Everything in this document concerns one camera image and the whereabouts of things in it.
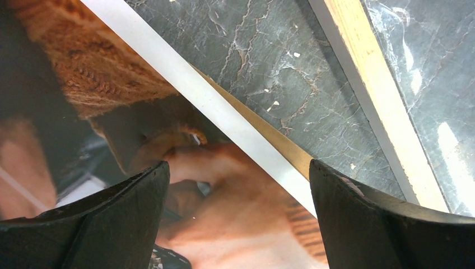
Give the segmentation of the brown cardboard backing board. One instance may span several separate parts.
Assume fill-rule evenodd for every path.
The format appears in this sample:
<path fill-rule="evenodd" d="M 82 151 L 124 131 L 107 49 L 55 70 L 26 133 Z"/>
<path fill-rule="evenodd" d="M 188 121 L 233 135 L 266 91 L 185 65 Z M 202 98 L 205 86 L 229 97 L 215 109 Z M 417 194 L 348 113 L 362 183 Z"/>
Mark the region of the brown cardboard backing board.
<path fill-rule="evenodd" d="M 245 104 L 232 96 L 209 76 L 195 69 L 234 109 L 236 109 L 306 180 L 309 180 L 309 165 L 313 159 L 306 151 L 275 129 Z"/>

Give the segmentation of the light wooden picture frame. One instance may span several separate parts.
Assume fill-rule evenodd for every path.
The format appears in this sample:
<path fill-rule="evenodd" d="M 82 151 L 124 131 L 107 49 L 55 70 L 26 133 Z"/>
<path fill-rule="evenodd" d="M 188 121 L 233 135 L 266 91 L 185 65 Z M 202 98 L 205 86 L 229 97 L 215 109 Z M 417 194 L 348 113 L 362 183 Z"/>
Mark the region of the light wooden picture frame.
<path fill-rule="evenodd" d="M 448 212 L 361 1 L 310 1 L 408 202 Z"/>

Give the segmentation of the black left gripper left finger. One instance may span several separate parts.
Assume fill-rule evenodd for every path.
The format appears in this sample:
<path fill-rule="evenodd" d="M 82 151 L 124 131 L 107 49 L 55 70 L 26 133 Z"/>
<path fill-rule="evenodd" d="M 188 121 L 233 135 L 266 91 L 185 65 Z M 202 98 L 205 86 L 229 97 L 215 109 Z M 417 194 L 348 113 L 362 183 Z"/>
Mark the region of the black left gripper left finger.
<path fill-rule="evenodd" d="M 1 222 L 2 268 L 147 268 L 170 182 L 162 161 L 112 187 Z"/>

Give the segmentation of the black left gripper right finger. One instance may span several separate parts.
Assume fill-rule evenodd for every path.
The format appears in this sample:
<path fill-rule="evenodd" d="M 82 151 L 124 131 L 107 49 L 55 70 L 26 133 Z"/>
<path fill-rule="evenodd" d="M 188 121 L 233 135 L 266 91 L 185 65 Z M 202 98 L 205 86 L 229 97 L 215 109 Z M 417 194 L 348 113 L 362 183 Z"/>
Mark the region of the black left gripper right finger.
<path fill-rule="evenodd" d="M 330 268 L 473 268 L 474 218 L 400 200 L 312 160 Z"/>

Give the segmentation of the printed photo with white border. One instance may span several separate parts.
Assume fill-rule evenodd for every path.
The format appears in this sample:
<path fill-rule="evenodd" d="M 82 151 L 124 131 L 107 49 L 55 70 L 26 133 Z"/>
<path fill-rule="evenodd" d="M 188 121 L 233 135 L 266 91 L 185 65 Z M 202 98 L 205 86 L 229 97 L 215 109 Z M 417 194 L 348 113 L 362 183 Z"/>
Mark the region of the printed photo with white border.
<path fill-rule="evenodd" d="M 328 268 L 316 218 L 82 1 L 1 2 L 1 222 L 162 161 L 147 268 Z"/>

